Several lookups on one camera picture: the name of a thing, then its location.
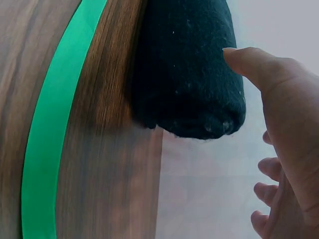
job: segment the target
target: finger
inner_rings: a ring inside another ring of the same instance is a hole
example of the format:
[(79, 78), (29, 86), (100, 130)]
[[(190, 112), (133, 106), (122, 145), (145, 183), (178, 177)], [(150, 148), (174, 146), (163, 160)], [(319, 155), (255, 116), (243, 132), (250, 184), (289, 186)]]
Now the finger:
[(268, 207), (273, 203), (275, 194), (277, 193), (277, 185), (267, 185), (264, 183), (257, 183), (254, 187), (256, 196), (264, 202)]
[(265, 76), (269, 76), (269, 63), (278, 58), (259, 48), (224, 48), (224, 58), (234, 72), (247, 77), (261, 91), (277, 84), (278, 78)]
[(267, 144), (273, 145), (273, 143), (271, 142), (271, 139), (269, 137), (268, 131), (266, 131), (263, 135), (263, 141)]
[(258, 163), (258, 168), (263, 174), (279, 182), (282, 166), (278, 158), (264, 158)]
[(253, 212), (250, 217), (251, 224), (253, 225), (254, 230), (261, 238), (264, 236), (264, 228), (268, 221), (268, 217), (269, 216), (262, 215), (259, 211)]

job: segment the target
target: rolled sock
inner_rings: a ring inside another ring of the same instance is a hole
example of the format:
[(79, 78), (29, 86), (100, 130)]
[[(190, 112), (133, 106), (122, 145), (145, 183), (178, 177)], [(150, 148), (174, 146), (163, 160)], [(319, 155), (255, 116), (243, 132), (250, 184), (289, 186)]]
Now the rolled sock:
[(238, 131), (243, 79), (225, 63), (224, 47), (236, 47), (226, 0), (148, 0), (132, 81), (136, 118), (179, 137)]

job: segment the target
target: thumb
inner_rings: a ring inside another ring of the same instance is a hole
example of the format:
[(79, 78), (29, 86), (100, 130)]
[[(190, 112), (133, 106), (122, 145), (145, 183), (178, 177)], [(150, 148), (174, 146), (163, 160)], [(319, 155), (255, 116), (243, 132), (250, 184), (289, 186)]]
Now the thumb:
[(224, 48), (223, 51), (228, 66), (237, 74), (247, 77), (260, 91), (265, 92), (278, 83), (276, 77), (271, 77), (270, 66), (280, 58), (254, 47), (239, 50)]

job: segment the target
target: knuckle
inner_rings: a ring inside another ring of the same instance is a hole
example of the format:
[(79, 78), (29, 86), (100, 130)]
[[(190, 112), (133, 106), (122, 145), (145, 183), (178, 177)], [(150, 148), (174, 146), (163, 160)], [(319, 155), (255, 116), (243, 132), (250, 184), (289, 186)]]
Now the knuckle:
[(276, 75), (292, 75), (297, 69), (300, 69), (301, 64), (292, 58), (275, 58), (273, 61), (268, 63), (268, 69), (271, 74)]

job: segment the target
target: wood grain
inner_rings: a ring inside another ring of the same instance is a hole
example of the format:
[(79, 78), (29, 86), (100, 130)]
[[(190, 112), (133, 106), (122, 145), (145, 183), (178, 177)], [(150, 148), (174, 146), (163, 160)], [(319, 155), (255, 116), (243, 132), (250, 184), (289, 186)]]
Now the wood grain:
[[(35, 104), (79, 0), (0, 0), (0, 238), (21, 238), (20, 187)], [(58, 238), (155, 237), (162, 130), (124, 91), (145, 2), (109, 0), (82, 69), (57, 197)]]

